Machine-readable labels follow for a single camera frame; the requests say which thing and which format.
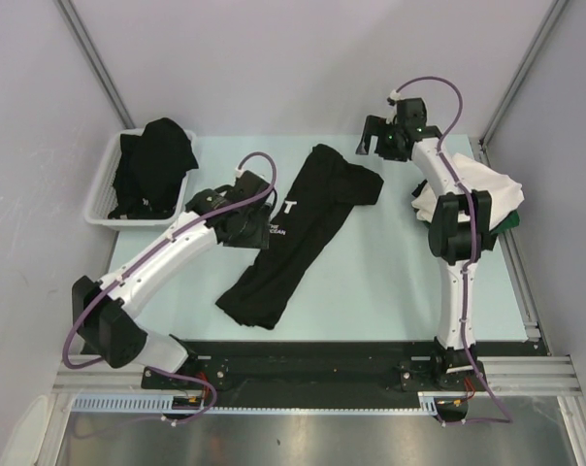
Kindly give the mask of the white folded t-shirt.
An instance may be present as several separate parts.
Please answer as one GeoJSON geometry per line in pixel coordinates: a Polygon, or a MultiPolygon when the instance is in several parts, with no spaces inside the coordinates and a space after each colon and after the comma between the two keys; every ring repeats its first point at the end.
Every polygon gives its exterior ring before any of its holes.
{"type": "MultiPolygon", "coordinates": [[[[490,229],[498,230],[524,201],[522,184],[461,153],[455,153],[453,161],[457,172],[465,177],[474,190],[488,191],[491,195],[490,229]]],[[[411,207],[415,210],[417,219],[428,223],[432,220],[436,204],[437,196],[425,183],[419,189],[419,193],[414,194],[411,201],[411,207]]]]}

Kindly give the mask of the black clothes pile in basket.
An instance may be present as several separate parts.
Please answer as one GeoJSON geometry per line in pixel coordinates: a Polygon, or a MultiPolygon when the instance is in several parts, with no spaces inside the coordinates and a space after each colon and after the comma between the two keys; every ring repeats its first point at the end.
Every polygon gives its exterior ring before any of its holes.
{"type": "Polygon", "coordinates": [[[172,119],[149,122],[140,135],[119,137],[121,156],[114,174],[117,205],[109,219],[170,218],[188,172],[199,168],[192,142],[172,119]]]}

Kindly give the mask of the black t-shirt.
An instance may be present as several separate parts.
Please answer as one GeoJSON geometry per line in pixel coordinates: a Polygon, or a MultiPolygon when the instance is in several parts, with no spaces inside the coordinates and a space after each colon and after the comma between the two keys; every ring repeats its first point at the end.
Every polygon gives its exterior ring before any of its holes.
{"type": "Polygon", "coordinates": [[[274,329],[310,265],[355,207],[377,203],[383,186],[375,171],[313,147],[270,222],[269,247],[215,305],[239,325],[274,329]]]}

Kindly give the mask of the aluminium frame rail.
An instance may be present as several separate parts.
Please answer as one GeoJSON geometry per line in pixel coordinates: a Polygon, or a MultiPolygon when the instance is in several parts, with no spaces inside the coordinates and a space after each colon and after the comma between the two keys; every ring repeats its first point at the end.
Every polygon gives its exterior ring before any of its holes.
{"type": "Polygon", "coordinates": [[[141,391],[145,367],[130,363],[114,369],[105,361],[70,369],[60,363],[52,386],[54,393],[132,393],[141,391]]]}

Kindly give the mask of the white plastic laundry basket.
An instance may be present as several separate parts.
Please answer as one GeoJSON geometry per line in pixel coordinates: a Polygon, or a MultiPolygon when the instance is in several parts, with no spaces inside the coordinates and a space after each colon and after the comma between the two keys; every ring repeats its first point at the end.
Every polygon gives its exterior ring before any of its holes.
{"type": "Polygon", "coordinates": [[[108,214],[117,207],[116,192],[113,187],[115,172],[121,157],[120,136],[141,136],[143,128],[125,129],[115,133],[109,140],[100,159],[94,179],[85,198],[83,208],[84,220],[92,225],[108,227],[114,231],[129,229],[163,230],[170,226],[184,209],[184,197],[187,186],[195,172],[188,171],[181,181],[178,199],[171,216],[167,218],[146,219],[111,219],[108,214]]]}

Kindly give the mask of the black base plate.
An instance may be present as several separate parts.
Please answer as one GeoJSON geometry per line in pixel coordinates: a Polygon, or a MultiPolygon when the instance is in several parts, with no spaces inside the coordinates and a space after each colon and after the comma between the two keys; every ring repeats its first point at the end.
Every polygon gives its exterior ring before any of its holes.
{"type": "Polygon", "coordinates": [[[420,391],[479,387],[463,355],[433,342],[189,341],[185,377],[203,375],[219,408],[380,410],[412,408],[420,391]]]}

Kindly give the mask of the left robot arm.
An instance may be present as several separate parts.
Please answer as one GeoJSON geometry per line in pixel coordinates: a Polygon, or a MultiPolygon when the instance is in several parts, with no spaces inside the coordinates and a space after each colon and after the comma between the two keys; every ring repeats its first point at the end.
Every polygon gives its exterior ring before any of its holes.
{"type": "Polygon", "coordinates": [[[130,363],[163,371],[184,388],[197,376],[192,352],[179,339],[146,330],[136,321],[156,292],[183,266],[217,246],[264,249],[269,243],[267,199],[272,184],[242,170],[231,185],[198,192],[183,213],[137,256],[94,281],[72,286],[74,325],[98,361],[114,369],[130,363]]]}

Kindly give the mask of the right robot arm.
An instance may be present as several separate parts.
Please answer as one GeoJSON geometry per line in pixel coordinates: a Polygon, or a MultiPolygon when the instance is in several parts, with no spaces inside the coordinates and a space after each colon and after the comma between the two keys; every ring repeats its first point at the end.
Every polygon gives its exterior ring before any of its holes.
{"type": "Polygon", "coordinates": [[[429,376],[437,387],[454,389],[480,371],[474,356],[472,293],[477,262],[486,248],[494,246],[492,199],[489,192],[466,181],[445,150],[440,130],[427,124],[421,98],[404,99],[394,91],[387,102],[392,114],[366,117],[356,153],[367,155],[376,139],[377,155],[413,162],[436,196],[428,244],[439,262],[441,312],[429,376]]]}

